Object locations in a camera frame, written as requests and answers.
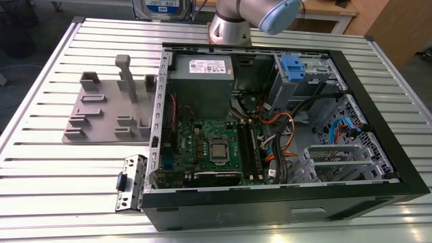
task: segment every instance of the slotted aluminum work surface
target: slotted aluminum work surface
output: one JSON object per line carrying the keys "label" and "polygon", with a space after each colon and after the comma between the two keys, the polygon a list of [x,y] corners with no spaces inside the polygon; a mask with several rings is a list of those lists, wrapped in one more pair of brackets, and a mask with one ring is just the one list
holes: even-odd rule
{"label": "slotted aluminum work surface", "polygon": [[[96,71],[100,79],[117,79],[115,56],[128,54],[136,78],[156,74],[161,42],[207,43],[205,32],[207,26],[103,19],[87,19],[69,26],[0,138],[0,240],[431,241],[431,194],[349,221],[281,226],[165,233],[156,232],[144,214],[113,214],[123,158],[147,155],[148,149],[145,144],[61,144],[81,72]],[[431,114],[376,44],[360,36],[284,32],[269,37],[256,30],[252,42],[257,46],[344,52],[431,187]]]}

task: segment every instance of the red wire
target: red wire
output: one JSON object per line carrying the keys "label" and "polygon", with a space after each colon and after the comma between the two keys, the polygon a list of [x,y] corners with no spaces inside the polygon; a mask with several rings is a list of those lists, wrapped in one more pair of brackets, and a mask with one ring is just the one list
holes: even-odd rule
{"label": "red wire", "polygon": [[[291,142],[292,142],[292,138],[293,138],[293,136],[295,136],[295,131],[296,131],[295,121],[293,121],[293,119],[292,119],[292,117],[291,117],[291,114],[289,114],[289,113],[285,113],[285,112],[284,112],[284,113],[279,113],[277,115],[273,116],[273,118],[271,118],[271,119],[268,119],[268,120],[264,120],[263,117],[261,117],[261,113],[260,113],[260,112],[261,112],[263,105],[264,105],[265,102],[267,102],[267,95],[264,96],[263,104],[260,105],[260,107],[259,107],[257,110],[256,110],[257,117],[259,117],[259,120],[261,121],[261,123],[268,124],[268,125],[272,125],[273,122],[276,122],[281,116],[287,116],[288,119],[291,120],[291,126],[292,126],[291,136],[289,136],[289,140],[288,140],[288,142],[287,142],[285,147],[283,147],[283,152],[285,152],[287,149],[289,148],[289,145],[291,145]],[[268,159],[271,159],[271,157],[275,157],[273,153],[271,153],[271,154],[267,156]]]}
{"label": "red wire", "polygon": [[177,111],[177,102],[176,102],[176,98],[172,94],[169,94],[171,96],[171,99],[173,100],[173,106],[175,106],[175,111],[173,111],[173,119],[171,121],[171,128],[169,128],[169,133],[168,133],[168,138],[167,138],[167,142],[165,144],[169,142],[169,139],[171,139],[171,133],[173,132],[173,127],[175,127],[175,122],[176,122],[176,111]]}
{"label": "red wire", "polygon": [[192,115],[195,115],[191,106],[188,106],[188,105],[179,105],[179,109],[180,109],[181,107],[188,108],[188,109],[189,109],[189,112],[192,113]]}
{"label": "red wire", "polygon": [[336,134],[335,134],[335,142],[333,142],[333,144],[337,144],[337,141],[339,141],[339,137],[340,137],[340,135],[341,135],[341,132],[340,132],[340,130],[337,129],[337,132],[336,132]]}

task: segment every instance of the floor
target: floor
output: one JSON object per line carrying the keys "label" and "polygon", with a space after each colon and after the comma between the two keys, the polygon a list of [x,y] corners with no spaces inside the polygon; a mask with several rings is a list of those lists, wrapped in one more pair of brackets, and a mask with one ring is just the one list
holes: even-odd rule
{"label": "floor", "polygon": [[[0,73],[9,80],[9,85],[0,89],[0,133],[8,125],[9,119],[21,100],[37,78],[52,51],[75,16],[92,18],[133,20],[129,7],[63,4],[64,10],[57,13],[49,2],[36,1],[35,11],[39,25],[29,29],[32,39],[37,46],[36,54],[25,59],[12,59],[0,51]],[[197,23],[205,23],[212,13],[197,16]],[[425,62],[415,56],[401,69],[409,85],[412,86],[427,107],[432,110],[432,62]]]}

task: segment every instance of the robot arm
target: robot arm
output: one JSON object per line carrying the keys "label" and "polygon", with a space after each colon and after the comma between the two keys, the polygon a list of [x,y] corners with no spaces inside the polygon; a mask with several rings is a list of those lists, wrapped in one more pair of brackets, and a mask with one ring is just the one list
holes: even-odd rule
{"label": "robot arm", "polygon": [[219,0],[209,27],[213,44],[247,45],[249,23],[269,35],[279,34],[293,22],[301,0]]}

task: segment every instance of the black cable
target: black cable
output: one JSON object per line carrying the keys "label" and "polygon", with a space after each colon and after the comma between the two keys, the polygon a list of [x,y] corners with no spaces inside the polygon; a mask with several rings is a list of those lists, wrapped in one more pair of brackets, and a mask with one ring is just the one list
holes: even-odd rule
{"label": "black cable", "polygon": [[[268,147],[273,149],[273,145],[275,145],[275,142],[271,141],[271,145],[269,145]],[[277,160],[276,160],[275,162],[276,162],[276,175],[275,175],[275,181],[273,181],[273,184],[281,184],[281,182],[280,182],[280,179],[281,179],[281,177],[283,177],[283,173],[281,173],[281,165],[280,165],[280,163],[277,162]]]}
{"label": "black cable", "polygon": [[[297,106],[296,108],[292,110],[291,112],[291,117],[292,119],[296,117],[296,115],[299,114],[299,112],[309,105],[312,104],[316,100],[321,99],[321,98],[341,98],[345,95],[345,93],[332,93],[332,94],[320,94],[317,96],[312,96],[308,99],[305,99]],[[275,148],[273,148],[273,154],[275,154],[275,159],[276,162],[280,163],[281,165],[287,163],[285,161],[285,157],[283,155],[283,149],[281,149],[281,136],[283,136],[283,131],[285,129],[285,127],[288,126],[288,124],[291,124],[289,119],[287,119],[279,129],[279,131],[276,132],[276,136],[275,136]]]}
{"label": "black cable", "polygon": [[303,0],[301,0],[301,5],[303,5],[301,17],[300,17],[300,20],[299,20],[299,22],[297,22],[297,26],[296,26],[296,28],[293,29],[293,31],[297,30],[297,29],[300,28],[300,26],[303,25],[303,22],[304,22],[304,18],[305,18],[305,5],[304,5]]}
{"label": "black cable", "polygon": [[203,10],[203,8],[204,8],[204,6],[205,6],[205,4],[207,4],[207,1],[208,1],[208,0],[204,0],[201,7],[200,7],[200,8],[196,10],[196,12],[193,13],[193,15],[192,15],[192,21],[195,20],[195,17],[196,17],[196,15],[199,14],[199,12]]}
{"label": "black cable", "polygon": [[279,166],[279,170],[277,170],[277,173],[280,174],[279,183],[280,184],[285,184],[285,179],[287,179],[287,162],[285,162],[284,157],[280,157],[280,154],[277,154],[275,152],[277,146],[280,147],[280,142],[277,143],[277,140],[275,140],[273,146],[272,146],[272,150],[273,150],[276,165]]}
{"label": "black cable", "polygon": [[249,111],[248,111],[248,108],[245,108],[245,105],[244,105],[244,103],[241,102],[240,94],[237,95],[237,102],[239,102],[239,106],[240,106],[243,112],[245,113],[247,117],[251,118],[252,115],[255,114],[255,112],[249,112]]}

